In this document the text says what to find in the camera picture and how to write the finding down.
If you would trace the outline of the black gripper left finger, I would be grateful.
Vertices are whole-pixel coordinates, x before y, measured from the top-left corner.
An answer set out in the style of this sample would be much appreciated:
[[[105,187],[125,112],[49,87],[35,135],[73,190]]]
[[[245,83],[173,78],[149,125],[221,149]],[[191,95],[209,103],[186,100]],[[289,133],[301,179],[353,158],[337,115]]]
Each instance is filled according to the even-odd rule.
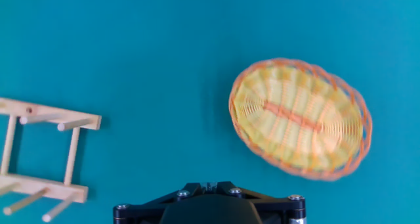
[[[187,183],[180,190],[145,204],[118,204],[113,208],[113,224],[135,224],[147,217],[161,217],[169,205],[205,194],[209,190],[210,183]]]

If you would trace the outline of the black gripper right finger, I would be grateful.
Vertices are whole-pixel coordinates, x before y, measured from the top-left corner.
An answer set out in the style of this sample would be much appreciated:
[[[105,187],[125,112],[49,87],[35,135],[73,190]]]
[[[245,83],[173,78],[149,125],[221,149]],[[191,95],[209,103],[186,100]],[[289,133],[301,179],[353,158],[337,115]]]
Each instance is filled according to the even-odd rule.
[[[275,198],[263,193],[235,186],[230,181],[209,184],[210,194],[232,196],[248,201],[263,223],[307,224],[306,200],[299,194]]]

